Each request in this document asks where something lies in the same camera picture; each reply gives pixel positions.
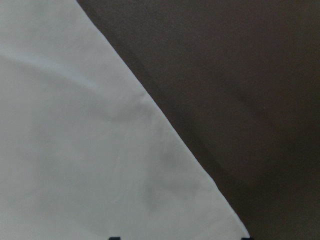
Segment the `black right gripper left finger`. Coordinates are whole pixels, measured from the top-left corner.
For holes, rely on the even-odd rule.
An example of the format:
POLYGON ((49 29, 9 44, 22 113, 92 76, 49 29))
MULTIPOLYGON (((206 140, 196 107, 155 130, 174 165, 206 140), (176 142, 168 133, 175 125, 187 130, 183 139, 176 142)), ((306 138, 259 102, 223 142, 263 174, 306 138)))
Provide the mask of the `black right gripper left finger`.
POLYGON ((111 236, 108 238, 108 240, 121 240, 120 236, 111 236))

